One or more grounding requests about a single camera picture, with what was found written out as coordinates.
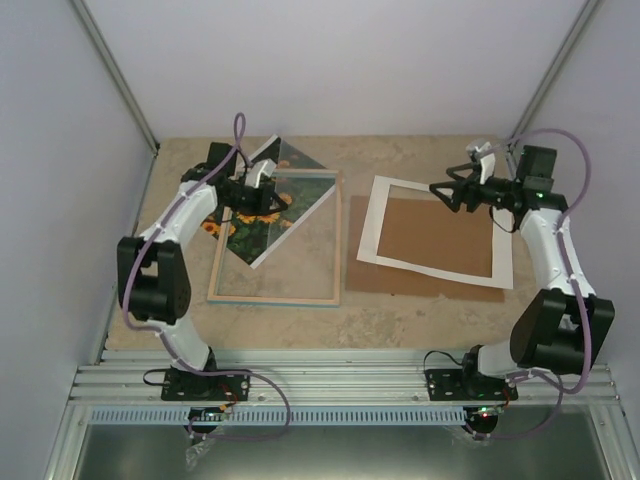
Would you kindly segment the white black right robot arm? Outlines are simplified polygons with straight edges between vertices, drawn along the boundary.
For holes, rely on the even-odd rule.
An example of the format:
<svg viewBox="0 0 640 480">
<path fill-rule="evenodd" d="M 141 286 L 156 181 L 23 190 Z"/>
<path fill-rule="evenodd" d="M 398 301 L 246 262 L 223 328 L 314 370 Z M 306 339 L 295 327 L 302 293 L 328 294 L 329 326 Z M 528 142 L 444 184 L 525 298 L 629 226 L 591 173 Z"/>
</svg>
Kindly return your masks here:
<svg viewBox="0 0 640 480">
<path fill-rule="evenodd" d="M 570 207 L 553 192 L 556 151 L 525 146 L 513 179 L 494 175 L 491 145 L 467 146 L 469 161 L 450 167 L 448 181 L 429 190 L 453 212 L 488 206 L 513 217 L 511 232 L 524 239 L 534 267 L 538 292 L 514 325 L 508 340 L 476 345 L 461 362 L 462 393 L 470 399 L 503 397 L 507 385 L 541 374 L 559 386 L 560 377 L 575 375 L 570 393 L 588 378 L 614 319 L 611 301 L 598 298 L 581 269 L 570 233 Z"/>
</svg>

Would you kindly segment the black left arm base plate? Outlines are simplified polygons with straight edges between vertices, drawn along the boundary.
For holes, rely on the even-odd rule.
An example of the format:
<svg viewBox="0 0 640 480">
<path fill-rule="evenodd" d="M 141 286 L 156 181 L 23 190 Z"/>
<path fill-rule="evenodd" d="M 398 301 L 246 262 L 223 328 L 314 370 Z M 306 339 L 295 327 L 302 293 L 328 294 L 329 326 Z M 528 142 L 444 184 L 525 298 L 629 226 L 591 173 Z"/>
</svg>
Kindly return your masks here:
<svg viewBox="0 0 640 480">
<path fill-rule="evenodd" d="M 246 401 L 249 394 L 248 375 L 208 377 L 171 368 L 164 376 L 160 398 L 163 401 Z"/>
</svg>

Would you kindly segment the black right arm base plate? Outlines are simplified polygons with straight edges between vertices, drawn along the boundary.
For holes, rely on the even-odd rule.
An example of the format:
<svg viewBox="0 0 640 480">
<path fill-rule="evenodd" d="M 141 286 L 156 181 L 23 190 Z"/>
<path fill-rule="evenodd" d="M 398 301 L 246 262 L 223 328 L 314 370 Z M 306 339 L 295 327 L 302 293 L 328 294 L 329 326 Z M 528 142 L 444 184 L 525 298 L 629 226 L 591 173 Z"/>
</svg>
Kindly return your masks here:
<svg viewBox="0 0 640 480">
<path fill-rule="evenodd" d="M 514 401 L 517 388 L 504 379 L 466 373 L 461 368 L 426 369 L 427 391 L 431 401 Z"/>
</svg>

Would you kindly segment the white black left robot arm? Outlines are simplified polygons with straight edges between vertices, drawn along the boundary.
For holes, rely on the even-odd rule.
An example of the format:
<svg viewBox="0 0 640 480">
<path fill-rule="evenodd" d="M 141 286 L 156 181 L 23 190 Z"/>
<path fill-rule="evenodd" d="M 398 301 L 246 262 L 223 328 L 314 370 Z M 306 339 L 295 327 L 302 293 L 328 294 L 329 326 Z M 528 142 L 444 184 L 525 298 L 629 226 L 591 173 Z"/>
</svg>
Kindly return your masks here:
<svg viewBox="0 0 640 480">
<path fill-rule="evenodd" d="M 246 370 L 222 371 L 190 316 L 191 282 L 184 251 L 206 218 L 219 208 L 245 216 L 287 209 L 270 176 L 275 163 L 248 161 L 237 143 L 215 142 L 205 162 L 188 169 L 160 217 L 116 249 L 118 301 L 125 324 L 154 333 L 171 358 L 165 401 L 215 400 L 228 405 L 248 397 Z"/>
</svg>

